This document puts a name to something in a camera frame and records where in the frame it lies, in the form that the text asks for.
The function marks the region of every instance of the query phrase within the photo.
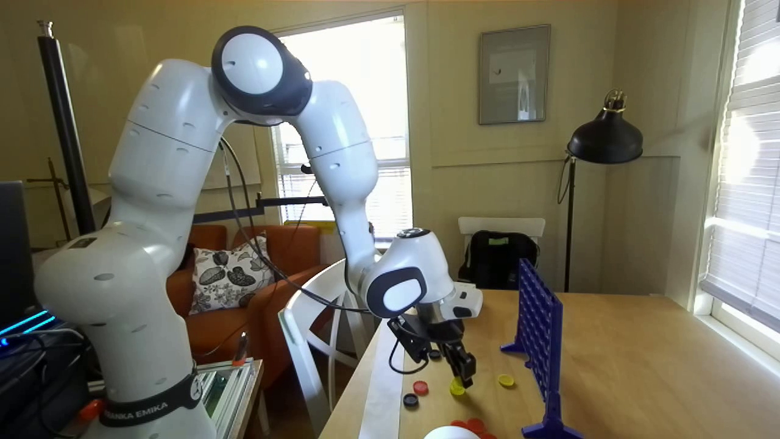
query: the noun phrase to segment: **monitor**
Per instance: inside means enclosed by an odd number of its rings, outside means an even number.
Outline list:
[[[40,312],[23,181],[0,181],[0,327]]]

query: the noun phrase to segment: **wall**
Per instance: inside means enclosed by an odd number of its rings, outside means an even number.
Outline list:
[[[128,107],[156,62],[206,63],[231,25],[276,32],[400,9],[408,14],[414,219],[431,228],[456,269],[458,214],[546,218],[540,269],[563,285],[565,206],[559,206],[570,132],[604,92],[629,95],[646,159],[577,165],[576,290],[669,292],[687,299],[705,208],[709,135],[729,0],[371,0],[371,2],[100,2],[6,0],[0,6],[0,179],[63,176],[34,19],[55,19],[72,76],[89,182],[108,190],[108,165]],[[552,25],[549,115],[536,125],[476,121],[481,32]],[[265,130],[235,126],[253,190],[276,192]],[[228,208],[214,162],[200,210]],[[57,203],[38,206],[41,242],[59,236]]]

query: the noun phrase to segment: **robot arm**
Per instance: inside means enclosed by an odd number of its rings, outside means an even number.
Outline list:
[[[293,92],[283,92],[286,101],[303,107],[281,119],[300,132],[315,179],[335,210],[350,288],[373,315],[390,319],[390,329],[414,362],[425,362],[434,341],[456,379],[471,386],[476,362],[460,345],[460,319],[481,312],[481,290],[449,279],[443,252],[430,230],[400,231],[389,253],[375,259],[367,198],[375,185],[379,162],[351,92],[329,81],[306,86],[306,68],[273,35],[236,28],[220,38],[212,56],[225,101],[236,103],[248,119],[269,118],[259,103],[273,81],[257,68],[269,59],[290,67],[287,73],[279,73],[287,86],[283,81],[276,86],[279,91],[290,87]]]
[[[184,259],[206,176],[235,121],[290,121],[303,135],[340,225],[350,288],[390,319],[414,362],[434,341],[471,386],[476,362],[460,346],[460,317],[481,312],[481,290],[449,279],[428,230],[403,231],[375,262],[367,198],[379,164],[356,103],[340,84],[311,81],[279,36],[236,28],[217,42],[212,68],[156,67],[109,168],[108,225],[59,248],[38,274],[40,299],[81,327],[100,358],[108,410],[90,437],[212,437],[167,279]]]

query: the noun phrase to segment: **orange couch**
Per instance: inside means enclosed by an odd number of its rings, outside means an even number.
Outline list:
[[[279,325],[279,312],[287,304],[298,285],[313,279],[325,267],[319,263],[319,230],[311,225],[261,225],[247,230],[248,236],[264,234],[272,262],[287,275],[265,288],[259,288],[247,308],[214,309],[191,315],[196,296],[196,247],[197,248],[235,248],[247,242],[245,234],[228,247],[228,228],[196,225],[191,248],[181,269],[168,279],[168,298],[174,309],[186,319],[192,356],[197,364],[225,362],[239,353],[241,331],[248,335],[248,356],[264,358],[265,391],[290,365],[290,353]]]

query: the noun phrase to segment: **blue rack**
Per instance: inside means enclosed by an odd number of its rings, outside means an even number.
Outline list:
[[[519,262],[519,312],[514,341],[502,346],[507,353],[524,353],[527,365],[535,370],[542,401],[546,404],[542,425],[523,430],[527,439],[576,439],[562,419],[562,337],[563,337],[563,304],[540,279],[536,269]]]

